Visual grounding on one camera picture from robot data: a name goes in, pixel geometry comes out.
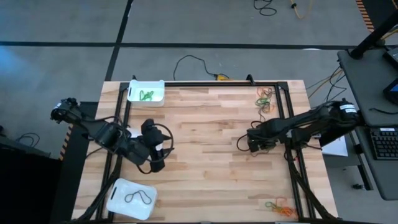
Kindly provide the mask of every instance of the butcher block tabletop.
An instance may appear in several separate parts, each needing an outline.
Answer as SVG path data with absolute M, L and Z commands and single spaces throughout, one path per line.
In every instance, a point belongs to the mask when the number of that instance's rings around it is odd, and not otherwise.
M 304 82 L 286 80 L 294 114 L 310 109 Z M 104 82 L 96 118 L 114 115 L 120 82 Z M 123 159 L 120 177 L 157 189 L 155 209 L 147 222 L 273 222 L 294 221 L 295 215 L 284 216 L 266 207 L 266 202 L 278 199 L 282 206 L 295 208 L 292 184 L 284 159 L 284 145 L 277 145 L 267 154 L 251 155 L 239 151 L 238 138 L 246 134 L 251 121 L 260 119 L 255 101 L 257 91 L 264 86 L 196 86 L 165 87 L 165 104 L 160 108 L 136 108 L 129 114 L 129 125 L 140 128 L 147 118 L 166 125 L 174 135 L 174 148 L 165 160 L 165 168 L 149 175 Z M 282 101 L 285 113 L 285 96 Z M 122 103 L 123 115 L 126 97 Z M 265 119 L 278 118 L 278 106 L 273 94 L 271 111 Z M 320 147 L 311 140 L 309 145 Z M 247 149 L 246 137 L 239 142 Z M 99 148 L 91 142 L 88 153 Z M 73 218 L 90 206 L 100 191 L 106 150 L 92 154 L 85 161 Z M 337 217 L 322 152 L 305 148 L 303 157 L 311 190 L 326 209 Z M 141 166 L 149 170 L 146 162 Z M 307 217 L 305 196 L 300 191 Z M 142 222 L 115 214 L 115 222 Z

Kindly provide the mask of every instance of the black clamp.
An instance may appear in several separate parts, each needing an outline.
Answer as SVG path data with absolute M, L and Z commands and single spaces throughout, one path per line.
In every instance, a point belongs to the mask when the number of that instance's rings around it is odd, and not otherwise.
M 252 86 L 255 86 L 255 85 L 256 85 L 256 82 L 254 81 L 253 76 L 251 76 L 250 74 L 247 75 L 246 80 L 247 80 L 247 81 L 250 81 L 250 84 L 251 84 Z

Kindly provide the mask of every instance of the black keyboard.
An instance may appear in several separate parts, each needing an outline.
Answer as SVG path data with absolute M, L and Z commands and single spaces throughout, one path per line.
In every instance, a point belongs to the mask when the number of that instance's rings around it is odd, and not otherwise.
M 371 129 L 371 139 L 375 159 L 398 160 L 398 131 L 394 128 L 374 128 Z

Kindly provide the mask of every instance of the white paper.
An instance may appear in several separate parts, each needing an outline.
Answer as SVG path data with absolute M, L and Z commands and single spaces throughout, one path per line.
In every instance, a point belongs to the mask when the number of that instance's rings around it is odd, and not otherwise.
M 348 156 L 346 139 L 344 136 L 322 147 L 322 154 L 334 156 Z

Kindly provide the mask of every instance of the gray floor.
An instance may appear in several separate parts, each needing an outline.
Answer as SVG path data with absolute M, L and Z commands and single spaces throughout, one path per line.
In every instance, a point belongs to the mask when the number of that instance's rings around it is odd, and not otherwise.
M 114 42 L 126 0 L 0 0 L 0 41 Z M 308 1 L 298 1 L 304 11 Z M 278 13 L 262 17 L 245 0 L 135 0 L 124 42 L 215 42 L 251 44 L 355 45 L 368 32 L 355 0 L 315 1 L 311 16 L 298 21 L 288 1 L 274 1 Z M 10 138 L 41 136 L 39 149 L 58 156 L 67 126 L 51 121 L 62 98 L 98 101 L 112 48 L 0 47 L 0 124 Z M 209 71 L 234 79 L 302 79 L 307 86 L 338 66 L 334 50 L 121 49 L 112 80 L 172 80 L 177 60 L 193 54 Z M 178 80 L 211 80 L 201 62 L 181 62 Z M 340 86 L 348 87 L 342 79 Z M 330 85 L 310 98 L 325 100 Z M 331 96 L 338 93 L 334 90 Z M 338 98 L 354 101 L 350 89 Z M 328 168 L 340 217 L 395 223 L 397 202 L 383 201 L 377 189 L 352 190 L 356 169 Z

